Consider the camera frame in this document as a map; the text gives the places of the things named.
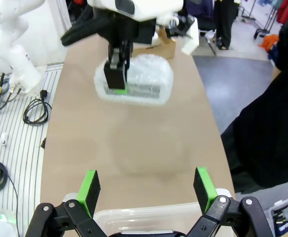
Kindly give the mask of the black clothes rack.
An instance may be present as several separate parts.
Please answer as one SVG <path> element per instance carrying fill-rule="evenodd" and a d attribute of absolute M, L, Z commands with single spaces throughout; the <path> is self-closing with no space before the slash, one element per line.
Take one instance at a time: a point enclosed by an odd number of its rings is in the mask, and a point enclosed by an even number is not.
<path fill-rule="evenodd" d="M 243 23 L 249 23 L 255 28 L 253 38 L 264 37 L 272 32 L 274 25 L 278 30 L 281 25 L 276 23 L 278 9 L 277 0 L 241 0 L 240 17 Z"/>

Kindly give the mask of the red shirt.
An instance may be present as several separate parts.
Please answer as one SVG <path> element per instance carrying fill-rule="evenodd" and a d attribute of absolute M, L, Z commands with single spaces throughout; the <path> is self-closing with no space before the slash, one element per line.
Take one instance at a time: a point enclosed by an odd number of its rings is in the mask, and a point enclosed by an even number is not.
<path fill-rule="evenodd" d="M 288 20 L 288 0 L 282 0 L 281 5 L 278 8 L 277 22 L 285 24 Z"/>

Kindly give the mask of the clear plastic container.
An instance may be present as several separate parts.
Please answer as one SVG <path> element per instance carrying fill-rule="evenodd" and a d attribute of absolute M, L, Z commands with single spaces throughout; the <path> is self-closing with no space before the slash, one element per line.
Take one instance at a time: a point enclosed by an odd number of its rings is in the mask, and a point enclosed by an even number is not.
<path fill-rule="evenodd" d="M 187 234 L 202 212 L 192 183 L 162 191 L 102 188 L 94 219 L 106 235 L 135 231 Z"/>

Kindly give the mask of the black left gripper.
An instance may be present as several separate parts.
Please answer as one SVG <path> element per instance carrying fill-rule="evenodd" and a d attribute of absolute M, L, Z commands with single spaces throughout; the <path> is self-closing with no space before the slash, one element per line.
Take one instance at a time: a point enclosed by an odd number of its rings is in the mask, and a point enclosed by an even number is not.
<path fill-rule="evenodd" d="M 127 72 L 130 66 L 130 43 L 152 44 L 156 19 L 138 22 L 124 15 L 114 15 L 106 31 L 110 43 L 104 64 L 107 86 L 117 95 L 127 94 Z"/>

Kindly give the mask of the bystander in dark trousers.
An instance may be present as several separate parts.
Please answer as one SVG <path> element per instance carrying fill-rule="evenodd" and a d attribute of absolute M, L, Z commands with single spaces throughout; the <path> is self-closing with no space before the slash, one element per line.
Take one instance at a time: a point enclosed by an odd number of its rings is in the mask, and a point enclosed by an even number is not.
<path fill-rule="evenodd" d="M 238 4 L 234 0 L 215 0 L 214 22 L 216 24 L 217 47 L 220 50 L 229 49 L 231 43 L 232 25 L 236 17 Z"/>

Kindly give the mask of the person in black shirt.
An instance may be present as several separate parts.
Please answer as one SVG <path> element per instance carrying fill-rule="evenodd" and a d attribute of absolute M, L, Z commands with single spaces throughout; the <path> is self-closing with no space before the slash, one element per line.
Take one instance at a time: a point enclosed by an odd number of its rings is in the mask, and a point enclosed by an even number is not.
<path fill-rule="evenodd" d="M 221 134 L 234 191 L 288 182 L 288 23 L 279 34 L 276 74 Z"/>

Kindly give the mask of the orange cloth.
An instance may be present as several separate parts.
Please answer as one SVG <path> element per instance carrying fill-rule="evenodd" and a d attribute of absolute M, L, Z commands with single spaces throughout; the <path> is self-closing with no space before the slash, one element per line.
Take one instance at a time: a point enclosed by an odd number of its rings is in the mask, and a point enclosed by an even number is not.
<path fill-rule="evenodd" d="M 275 34 L 266 35 L 263 38 L 263 42 L 258 46 L 263 48 L 266 52 L 269 52 L 272 49 L 272 47 L 277 44 L 278 41 L 279 41 L 279 35 Z"/>

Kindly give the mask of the bulky bubble-wrapped clock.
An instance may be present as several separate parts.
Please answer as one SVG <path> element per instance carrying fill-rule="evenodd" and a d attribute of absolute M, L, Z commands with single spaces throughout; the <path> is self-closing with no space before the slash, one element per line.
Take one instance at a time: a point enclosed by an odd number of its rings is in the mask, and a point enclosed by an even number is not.
<path fill-rule="evenodd" d="M 134 105 L 162 106 L 170 98 L 174 73 L 168 61 L 153 54 L 140 54 L 130 60 L 126 91 L 110 89 L 104 63 L 97 67 L 93 81 L 100 99 Z"/>

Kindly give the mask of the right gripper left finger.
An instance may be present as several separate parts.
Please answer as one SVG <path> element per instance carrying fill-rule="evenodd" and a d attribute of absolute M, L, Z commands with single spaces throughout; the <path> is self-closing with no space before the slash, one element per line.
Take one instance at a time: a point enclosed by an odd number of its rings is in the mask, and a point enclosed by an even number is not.
<path fill-rule="evenodd" d="M 107 237 L 93 219 L 100 190 L 97 171 L 89 170 L 76 198 L 58 206 L 45 202 L 36 207 L 25 237 L 63 237 L 66 231 L 79 237 Z"/>

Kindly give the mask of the white slotted mounting platform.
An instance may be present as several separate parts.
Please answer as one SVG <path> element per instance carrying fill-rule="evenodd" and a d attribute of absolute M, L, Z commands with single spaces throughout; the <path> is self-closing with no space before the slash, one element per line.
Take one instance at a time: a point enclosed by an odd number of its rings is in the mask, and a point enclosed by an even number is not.
<path fill-rule="evenodd" d="M 23 237 L 41 201 L 41 176 L 44 149 L 41 143 L 47 136 L 48 123 L 28 125 L 23 113 L 38 95 L 18 95 L 0 111 L 0 135 L 8 134 L 7 145 L 0 144 L 0 162 L 9 178 L 0 191 L 0 212 L 11 215 L 18 224 L 17 235 Z"/>

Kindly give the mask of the clear tool storage box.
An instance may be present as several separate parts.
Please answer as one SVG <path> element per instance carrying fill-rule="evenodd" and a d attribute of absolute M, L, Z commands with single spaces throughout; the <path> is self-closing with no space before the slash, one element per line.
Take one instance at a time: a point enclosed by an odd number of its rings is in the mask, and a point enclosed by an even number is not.
<path fill-rule="evenodd" d="M 279 200 L 269 210 L 275 237 L 288 233 L 288 198 Z"/>

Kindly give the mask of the brown cardboard box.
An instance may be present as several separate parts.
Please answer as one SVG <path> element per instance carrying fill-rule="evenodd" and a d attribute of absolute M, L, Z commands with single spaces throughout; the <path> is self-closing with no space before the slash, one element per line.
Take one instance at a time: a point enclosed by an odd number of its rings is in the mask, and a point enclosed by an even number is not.
<path fill-rule="evenodd" d="M 171 59 L 174 57 L 175 48 L 176 41 L 167 37 L 164 28 L 158 28 L 158 31 L 155 30 L 151 45 L 134 43 L 131 56 L 136 57 L 140 54 L 154 54 L 165 59 Z"/>

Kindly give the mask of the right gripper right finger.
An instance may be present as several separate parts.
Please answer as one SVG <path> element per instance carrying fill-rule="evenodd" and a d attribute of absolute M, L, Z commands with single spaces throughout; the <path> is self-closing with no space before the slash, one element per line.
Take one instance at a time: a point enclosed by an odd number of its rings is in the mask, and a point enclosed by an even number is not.
<path fill-rule="evenodd" d="M 257 198 L 219 195 L 205 167 L 196 168 L 193 187 L 202 216 L 186 237 L 215 237 L 222 226 L 231 227 L 236 237 L 273 237 Z"/>

